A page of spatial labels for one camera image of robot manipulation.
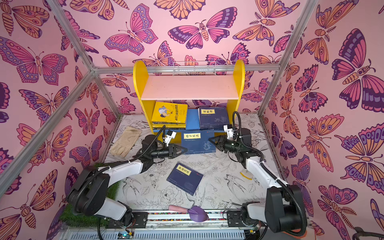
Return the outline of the yellow cartoon book bottom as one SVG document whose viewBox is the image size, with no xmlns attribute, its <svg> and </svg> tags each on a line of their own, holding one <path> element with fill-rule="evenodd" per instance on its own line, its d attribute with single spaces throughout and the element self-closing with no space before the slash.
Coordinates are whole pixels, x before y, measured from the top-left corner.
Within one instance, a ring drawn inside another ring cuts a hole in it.
<svg viewBox="0 0 384 240">
<path fill-rule="evenodd" d="M 152 123 L 184 124 L 187 120 L 188 105 L 156 102 Z"/>
</svg>

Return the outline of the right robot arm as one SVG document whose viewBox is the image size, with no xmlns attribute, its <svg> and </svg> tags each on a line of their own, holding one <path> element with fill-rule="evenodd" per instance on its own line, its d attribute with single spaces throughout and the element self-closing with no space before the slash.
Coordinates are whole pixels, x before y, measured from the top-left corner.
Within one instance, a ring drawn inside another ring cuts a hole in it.
<svg viewBox="0 0 384 240">
<path fill-rule="evenodd" d="M 244 143 L 240 114 L 235 111 L 232 120 L 238 120 L 234 127 L 235 135 L 228 138 L 224 135 L 209 138 L 215 147 L 224 153 L 232 153 L 236 162 L 255 177 L 266 188 L 265 205 L 249 203 L 243 206 L 246 217 L 263 222 L 274 233 L 286 232 L 295 237 L 306 233 L 308 219 L 303 196 L 298 186 L 290 185 L 265 164 L 264 154 Z"/>
</svg>

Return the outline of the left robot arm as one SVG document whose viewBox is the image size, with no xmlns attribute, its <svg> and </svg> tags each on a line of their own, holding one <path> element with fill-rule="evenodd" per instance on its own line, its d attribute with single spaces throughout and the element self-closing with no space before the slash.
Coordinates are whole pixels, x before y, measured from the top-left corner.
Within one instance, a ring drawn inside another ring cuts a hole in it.
<svg viewBox="0 0 384 240">
<path fill-rule="evenodd" d="M 188 149 L 171 140 L 176 132 L 161 128 L 156 135 L 148 135 L 142 147 L 130 160 L 107 164 L 104 167 L 86 167 L 67 196 L 75 216 L 108 218 L 128 227 L 134 221 L 133 210 L 126 204 L 108 198 L 110 186 L 130 176 L 146 172 L 156 159 L 175 159 Z"/>
</svg>

